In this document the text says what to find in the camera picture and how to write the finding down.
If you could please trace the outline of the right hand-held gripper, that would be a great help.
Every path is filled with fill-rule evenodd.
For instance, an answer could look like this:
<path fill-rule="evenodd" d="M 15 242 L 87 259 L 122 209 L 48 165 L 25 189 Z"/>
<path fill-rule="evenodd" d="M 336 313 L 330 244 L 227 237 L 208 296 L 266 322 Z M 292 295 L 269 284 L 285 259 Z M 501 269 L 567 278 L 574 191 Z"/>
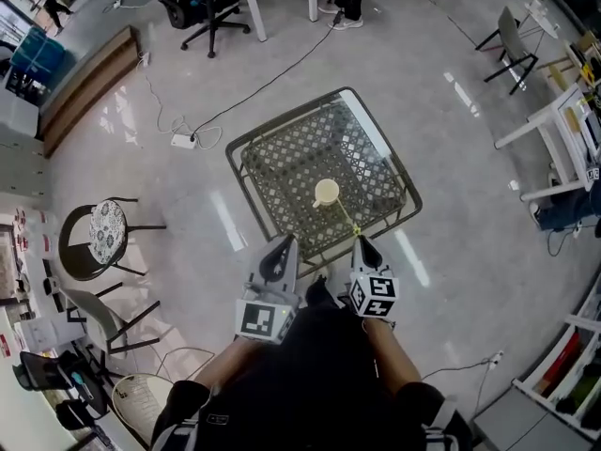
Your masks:
<path fill-rule="evenodd" d="M 351 256 L 349 299 L 352 311 L 363 318 L 387 318 L 399 299 L 399 279 L 391 272 L 390 262 L 374 240 L 357 236 Z M 363 273 L 364 265 L 368 273 Z"/>

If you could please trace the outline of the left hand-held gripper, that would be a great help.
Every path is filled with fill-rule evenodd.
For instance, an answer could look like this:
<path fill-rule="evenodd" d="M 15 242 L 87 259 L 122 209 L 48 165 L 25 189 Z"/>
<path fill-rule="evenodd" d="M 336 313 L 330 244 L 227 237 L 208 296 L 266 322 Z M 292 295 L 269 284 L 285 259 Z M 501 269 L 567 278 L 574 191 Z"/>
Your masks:
<path fill-rule="evenodd" d="M 299 246 L 293 234 L 279 236 L 254 253 L 251 280 L 264 283 L 283 278 L 282 290 L 247 282 L 236 300 L 235 334 L 268 344 L 281 344 L 298 314 L 301 298 L 293 290 L 299 266 Z"/>

